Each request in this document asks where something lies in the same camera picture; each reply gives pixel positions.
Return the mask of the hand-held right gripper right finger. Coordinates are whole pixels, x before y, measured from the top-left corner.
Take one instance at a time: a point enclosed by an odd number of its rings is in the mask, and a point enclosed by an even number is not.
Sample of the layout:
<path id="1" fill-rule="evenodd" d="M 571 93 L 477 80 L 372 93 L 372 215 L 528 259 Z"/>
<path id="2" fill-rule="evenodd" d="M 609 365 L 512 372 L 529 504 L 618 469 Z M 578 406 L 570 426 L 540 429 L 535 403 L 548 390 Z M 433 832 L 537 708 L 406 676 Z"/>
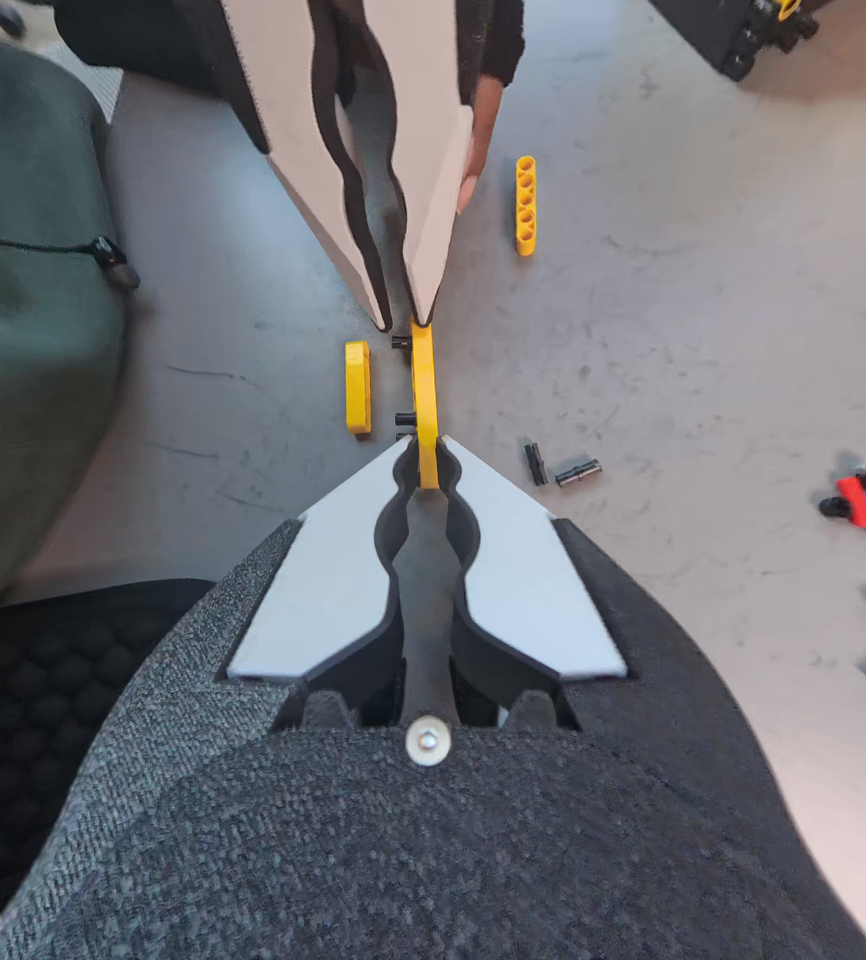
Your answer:
<path id="1" fill-rule="evenodd" d="M 460 566 L 449 668 L 464 727 L 599 727 L 591 693 L 629 666 L 546 507 L 455 439 L 437 443 Z"/>

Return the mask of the yellow lego liftarm beam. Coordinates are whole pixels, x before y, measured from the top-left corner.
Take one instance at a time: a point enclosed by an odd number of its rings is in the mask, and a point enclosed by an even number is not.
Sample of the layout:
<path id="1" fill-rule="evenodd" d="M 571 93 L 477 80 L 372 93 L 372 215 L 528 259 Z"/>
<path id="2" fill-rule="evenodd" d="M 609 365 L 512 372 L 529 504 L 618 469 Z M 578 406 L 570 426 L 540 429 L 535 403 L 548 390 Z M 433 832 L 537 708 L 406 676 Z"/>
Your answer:
<path id="1" fill-rule="evenodd" d="M 371 432 L 370 353 L 367 341 L 344 346 L 345 422 L 353 436 Z"/>
<path id="2" fill-rule="evenodd" d="M 439 488 L 439 417 L 432 326 L 420 326 L 412 319 L 411 346 L 419 486 L 423 490 L 436 490 Z"/>
<path id="3" fill-rule="evenodd" d="M 536 162 L 529 154 L 515 164 L 514 240 L 517 253 L 530 257 L 535 251 L 537 236 Z"/>

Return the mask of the black bumpy cushion pad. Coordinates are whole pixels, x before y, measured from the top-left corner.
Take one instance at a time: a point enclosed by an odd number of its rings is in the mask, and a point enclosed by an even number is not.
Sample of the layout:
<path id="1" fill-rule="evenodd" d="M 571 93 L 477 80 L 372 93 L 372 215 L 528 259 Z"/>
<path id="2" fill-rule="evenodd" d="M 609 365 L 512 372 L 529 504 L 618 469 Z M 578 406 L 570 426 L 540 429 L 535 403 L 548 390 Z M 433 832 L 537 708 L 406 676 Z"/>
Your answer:
<path id="1" fill-rule="evenodd" d="M 134 582 L 0 606 L 0 913 L 128 681 L 213 585 Z"/>
<path id="2" fill-rule="evenodd" d="M 88 66 L 223 97 L 192 25 L 172 1 L 55 1 L 55 27 Z"/>

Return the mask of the yellow lego vehicle model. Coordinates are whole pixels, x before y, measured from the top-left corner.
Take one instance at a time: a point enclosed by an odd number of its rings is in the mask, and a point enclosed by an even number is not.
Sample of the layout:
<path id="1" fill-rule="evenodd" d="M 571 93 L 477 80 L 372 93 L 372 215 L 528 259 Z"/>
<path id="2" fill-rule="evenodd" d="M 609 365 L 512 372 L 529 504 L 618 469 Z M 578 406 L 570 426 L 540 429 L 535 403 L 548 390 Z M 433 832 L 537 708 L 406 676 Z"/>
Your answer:
<path id="1" fill-rule="evenodd" d="M 652 1 L 651 6 L 719 74 L 738 84 L 757 56 L 791 53 L 820 29 L 826 1 Z"/>

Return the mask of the black lego pins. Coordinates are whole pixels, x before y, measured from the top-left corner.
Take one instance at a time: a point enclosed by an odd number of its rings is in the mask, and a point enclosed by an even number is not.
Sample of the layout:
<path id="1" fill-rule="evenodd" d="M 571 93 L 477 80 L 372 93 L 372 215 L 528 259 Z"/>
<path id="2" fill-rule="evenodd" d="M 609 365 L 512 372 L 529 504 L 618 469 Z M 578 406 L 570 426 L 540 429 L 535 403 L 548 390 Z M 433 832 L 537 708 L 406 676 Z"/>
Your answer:
<path id="1" fill-rule="evenodd" d="M 546 469 L 546 463 L 541 455 L 539 446 L 535 442 L 529 442 L 524 445 L 524 455 L 528 471 L 535 486 L 543 487 L 550 484 L 550 474 Z M 591 459 L 586 462 L 571 465 L 569 468 L 555 474 L 554 482 L 560 488 L 579 483 L 588 477 L 600 474 L 603 470 L 602 464 L 597 459 Z"/>

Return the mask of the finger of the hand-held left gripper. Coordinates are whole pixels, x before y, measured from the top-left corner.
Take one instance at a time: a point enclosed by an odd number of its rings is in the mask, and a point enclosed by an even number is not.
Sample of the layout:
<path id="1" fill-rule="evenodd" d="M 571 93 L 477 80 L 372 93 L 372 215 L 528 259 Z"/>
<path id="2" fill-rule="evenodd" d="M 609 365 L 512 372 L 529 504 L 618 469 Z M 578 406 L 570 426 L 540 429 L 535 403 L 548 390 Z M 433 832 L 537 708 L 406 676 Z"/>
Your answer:
<path id="1" fill-rule="evenodd" d="M 222 6 L 271 168 L 357 302 L 380 331 L 391 331 L 363 178 L 343 138 L 340 44 L 331 4 Z"/>
<path id="2" fill-rule="evenodd" d="M 459 85 L 456 3 L 364 1 L 394 101 L 391 174 L 405 212 L 402 256 L 416 322 L 430 324 L 471 140 Z"/>

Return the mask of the person's left hand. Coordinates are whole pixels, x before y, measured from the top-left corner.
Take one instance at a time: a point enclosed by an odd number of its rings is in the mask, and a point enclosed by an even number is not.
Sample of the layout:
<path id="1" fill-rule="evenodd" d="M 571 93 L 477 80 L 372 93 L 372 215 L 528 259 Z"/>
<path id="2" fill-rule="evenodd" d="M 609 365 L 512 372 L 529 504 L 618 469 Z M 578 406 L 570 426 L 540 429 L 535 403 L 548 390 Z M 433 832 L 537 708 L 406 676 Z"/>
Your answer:
<path id="1" fill-rule="evenodd" d="M 485 170 L 504 90 L 499 78 L 487 73 L 480 74 L 473 102 L 469 150 L 456 206 L 457 215 L 462 215 L 469 206 Z"/>

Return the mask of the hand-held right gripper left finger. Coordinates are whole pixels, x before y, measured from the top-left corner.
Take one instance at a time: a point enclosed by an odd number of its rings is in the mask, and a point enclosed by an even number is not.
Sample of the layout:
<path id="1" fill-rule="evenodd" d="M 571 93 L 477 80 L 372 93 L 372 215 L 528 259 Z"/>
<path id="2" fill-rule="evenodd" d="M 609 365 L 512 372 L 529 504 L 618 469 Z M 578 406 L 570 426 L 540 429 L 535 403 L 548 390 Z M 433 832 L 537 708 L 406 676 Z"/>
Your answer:
<path id="1" fill-rule="evenodd" d="M 417 440 L 401 438 L 299 518 L 228 678 L 335 691 L 367 724 L 396 719 L 404 623 L 393 562 L 417 484 Z"/>

